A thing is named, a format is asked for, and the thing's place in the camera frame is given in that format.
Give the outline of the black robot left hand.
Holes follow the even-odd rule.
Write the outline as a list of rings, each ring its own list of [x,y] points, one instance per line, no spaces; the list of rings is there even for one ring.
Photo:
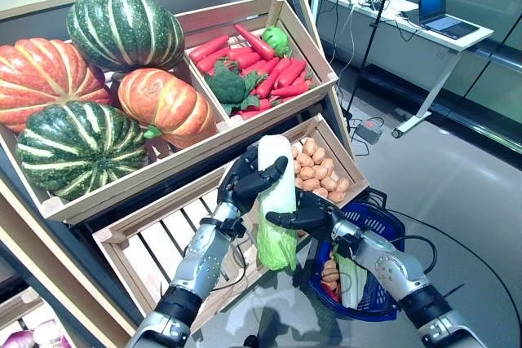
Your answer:
[[[249,146],[232,164],[218,187],[218,205],[232,207],[237,217],[248,213],[258,194],[272,188],[285,173],[286,156],[277,157],[263,170],[258,169],[258,146]]]

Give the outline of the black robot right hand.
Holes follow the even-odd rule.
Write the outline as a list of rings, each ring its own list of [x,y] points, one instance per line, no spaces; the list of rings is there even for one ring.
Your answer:
[[[294,212],[270,211],[265,218],[276,226],[303,230],[317,240],[331,240],[334,226],[345,219],[343,211],[317,194],[295,188]]]

